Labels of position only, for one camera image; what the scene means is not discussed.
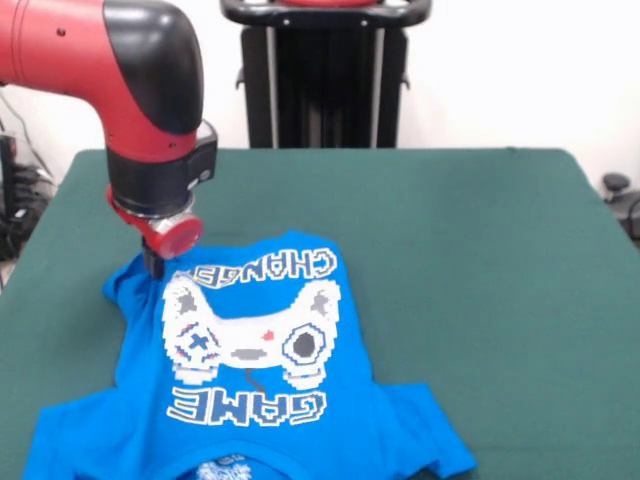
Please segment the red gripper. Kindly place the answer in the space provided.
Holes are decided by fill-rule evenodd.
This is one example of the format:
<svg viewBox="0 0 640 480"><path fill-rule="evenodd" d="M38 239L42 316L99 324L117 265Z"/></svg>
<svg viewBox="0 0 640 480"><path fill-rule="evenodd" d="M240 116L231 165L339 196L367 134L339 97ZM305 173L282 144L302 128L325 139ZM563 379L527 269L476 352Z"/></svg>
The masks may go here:
<svg viewBox="0 0 640 480"><path fill-rule="evenodd" d="M203 233L204 223L192 211L195 197L191 192L186 206L166 217L143 217L127 211L117 204L110 185L106 199L118 217L141 235L144 267L152 279L163 277L164 260L190 251Z"/></svg>

